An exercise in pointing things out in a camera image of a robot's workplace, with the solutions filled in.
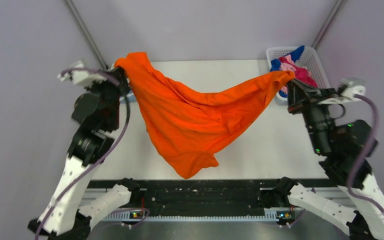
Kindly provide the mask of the orange t shirt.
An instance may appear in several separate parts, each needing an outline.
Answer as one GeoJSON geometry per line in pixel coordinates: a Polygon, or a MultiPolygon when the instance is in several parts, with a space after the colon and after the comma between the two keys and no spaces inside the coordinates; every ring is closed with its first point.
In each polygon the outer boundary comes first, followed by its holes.
{"type": "Polygon", "coordinates": [[[215,154],[243,134],[288,82],[273,71],[220,92],[198,92],[155,69],[145,52],[115,61],[123,68],[158,154],[183,179],[217,167],[215,154]]]}

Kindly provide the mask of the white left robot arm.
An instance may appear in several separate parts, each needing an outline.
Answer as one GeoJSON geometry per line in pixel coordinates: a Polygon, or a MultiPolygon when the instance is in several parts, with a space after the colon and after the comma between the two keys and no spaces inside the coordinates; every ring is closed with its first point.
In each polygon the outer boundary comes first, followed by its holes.
{"type": "Polygon", "coordinates": [[[95,70],[82,65],[63,70],[58,78],[85,89],[74,104],[72,119],[79,125],[68,147],[64,169],[44,212],[28,223],[35,239],[85,240],[93,228],[117,208],[134,207],[140,202],[139,187],[123,179],[107,193],[82,205],[82,199],[95,172],[116,148],[119,138],[110,133],[126,132],[131,108],[120,126],[120,99],[130,91],[125,70],[95,70]]]}

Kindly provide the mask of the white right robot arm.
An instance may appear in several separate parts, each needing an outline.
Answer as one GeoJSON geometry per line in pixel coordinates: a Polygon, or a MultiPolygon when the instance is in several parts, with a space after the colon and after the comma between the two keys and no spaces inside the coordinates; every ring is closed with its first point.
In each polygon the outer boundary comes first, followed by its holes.
{"type": "Polygon", "coordinates": [[[346,207],[317,195],[298,181],[282,177],[258,201],[264,208],[299,207],[331,223],[351,240],[384,240],[384,194],[367,158],[374,152],[379,113],[358,78],[344,79],[337,89],[317,88],[293,79],[287,84],[288,112],[301,114],[313,151],[323,156],[325,175],[353,202],[346,207]],[[336,125],[328,107],[366,102],[372,123],[356,120],[336,125]]]}

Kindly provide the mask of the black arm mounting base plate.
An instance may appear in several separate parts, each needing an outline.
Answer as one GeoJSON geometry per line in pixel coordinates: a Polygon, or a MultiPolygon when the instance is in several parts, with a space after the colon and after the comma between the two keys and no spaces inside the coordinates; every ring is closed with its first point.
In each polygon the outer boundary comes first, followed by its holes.
{"type": "Polygon", "coordinates": [[[290,187],[280,179],[236,180],[135,180],[124,208],[146,208],[151,217],[247,217],[262,216],[266,209],[290,204],[273,191],[290,187]]]}

